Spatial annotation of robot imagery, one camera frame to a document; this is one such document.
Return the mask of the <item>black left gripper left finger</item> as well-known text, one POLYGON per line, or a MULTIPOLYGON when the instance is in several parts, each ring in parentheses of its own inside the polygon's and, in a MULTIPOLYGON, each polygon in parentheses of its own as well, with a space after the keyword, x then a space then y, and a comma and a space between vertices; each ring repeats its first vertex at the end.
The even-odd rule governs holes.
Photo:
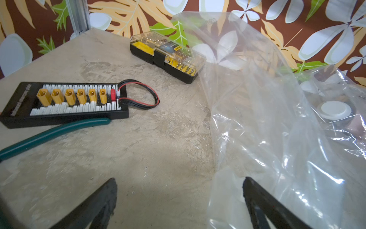
POLYGON ((107 180, 92 195, 52 226, 53 229, 106 229, 117 202, 115 178, 107 180))

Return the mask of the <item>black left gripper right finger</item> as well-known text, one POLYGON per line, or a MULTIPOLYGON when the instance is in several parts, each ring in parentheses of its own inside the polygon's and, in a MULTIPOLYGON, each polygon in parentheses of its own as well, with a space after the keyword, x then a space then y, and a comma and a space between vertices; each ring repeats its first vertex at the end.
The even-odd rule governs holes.
POLYGON ((277 229, 310 228, 251 177, 243 182, 243 197, 254 229, 269 229, 268 220, 277 229))

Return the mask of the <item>clear plastic vacuum bag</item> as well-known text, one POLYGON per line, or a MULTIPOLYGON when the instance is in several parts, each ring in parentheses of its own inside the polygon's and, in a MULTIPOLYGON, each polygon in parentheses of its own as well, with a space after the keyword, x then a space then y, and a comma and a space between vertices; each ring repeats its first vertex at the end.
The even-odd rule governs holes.
POLYGON ((259 30, 233 13, 190 12, 182 24, 209 109, 215 175, 210 229, 252 227, 242 185, 251 177, 313 229, 366 226, 366 91, 332 65, 297 71, 281 32, 259 30), (327 120, 326 101, 352 113, 327 120))

